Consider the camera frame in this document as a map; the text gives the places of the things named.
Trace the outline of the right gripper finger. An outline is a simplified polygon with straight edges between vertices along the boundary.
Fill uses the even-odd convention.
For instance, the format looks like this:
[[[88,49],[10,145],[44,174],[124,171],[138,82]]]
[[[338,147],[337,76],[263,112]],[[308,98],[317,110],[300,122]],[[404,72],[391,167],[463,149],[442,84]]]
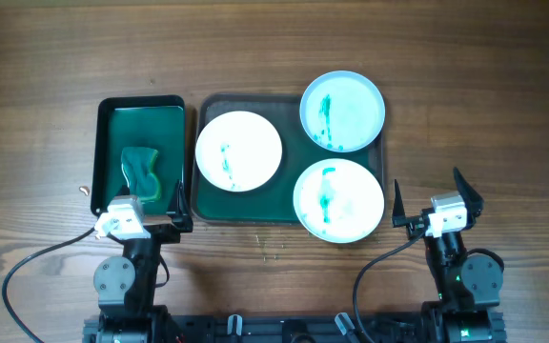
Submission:
[[[457,185],[457,191],[465,203],[481,203],[481,195],[466,181],[457,167],[453,168],[453,176]]]
[[[395,199],[394,199],[392,217],[404,218],[405,210],[404,210],[402,195],[401,195],[397,180],[395,180],[394,186],[395,186]]]

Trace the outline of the green yellow sponge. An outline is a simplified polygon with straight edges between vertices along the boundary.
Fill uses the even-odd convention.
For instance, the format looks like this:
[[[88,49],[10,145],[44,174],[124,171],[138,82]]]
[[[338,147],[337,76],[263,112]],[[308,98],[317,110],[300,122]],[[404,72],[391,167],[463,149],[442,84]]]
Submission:
[[[160,199],[162,186],[154,171],[159,151],[147,147],[125,147],[121,152],[121,169],[131,195],[142,203]]]

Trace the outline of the white plate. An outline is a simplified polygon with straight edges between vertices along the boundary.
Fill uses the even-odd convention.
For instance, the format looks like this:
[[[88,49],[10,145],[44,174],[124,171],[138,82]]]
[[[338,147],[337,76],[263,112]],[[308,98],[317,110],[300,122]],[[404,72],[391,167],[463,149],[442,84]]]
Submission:
[[[348,159],[315,162],[297,179],[293,206],[300,224],[330,243],[347,244],[371,234],[385,208],[376,177]]]
[[[227,192],[248,192],[266,184],[282,160],[275,126],[250,111],[229,111],[210,121],[198,135],[195,161],[212,185]]]
[[[303,92],[300,123],[319,147],[333,152],[359,151],[381,134],[384,97],[367,77],[354,71],[330,71]]]

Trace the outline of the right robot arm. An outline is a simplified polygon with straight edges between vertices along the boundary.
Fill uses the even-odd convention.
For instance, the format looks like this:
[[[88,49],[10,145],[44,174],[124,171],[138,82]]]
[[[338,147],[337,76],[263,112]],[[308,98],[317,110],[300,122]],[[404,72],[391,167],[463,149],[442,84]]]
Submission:
[[[472,229],[484,200],[453,169],[457,189],[431,198],[420,214],[405,213],[399,185],[395,185],[394,227],[406,229],[411,240],[423,240],[426,261],[435,280],[438,300],[425,302],[420,311],[421,342],[505,342],[500,303],[504,262],[487,249],[468,250],[461,233]]]

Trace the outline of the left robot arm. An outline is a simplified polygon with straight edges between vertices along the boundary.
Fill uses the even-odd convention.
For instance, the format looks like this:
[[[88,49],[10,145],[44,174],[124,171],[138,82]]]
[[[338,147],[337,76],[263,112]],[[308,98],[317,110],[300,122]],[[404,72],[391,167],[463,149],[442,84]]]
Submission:
[[[166,210],[169,223],[147,224],[141,201],[124,186],[95,224],[99,236],[123,246],[95,270],[93,285],[100,314],[84,323],[84,342],[183,342],[185,336],[164,305],[153,304],[161,286],[157,271],[165,268],[165,244],[177,244],[180,235],[193,230],[184,184],[177,181]]]

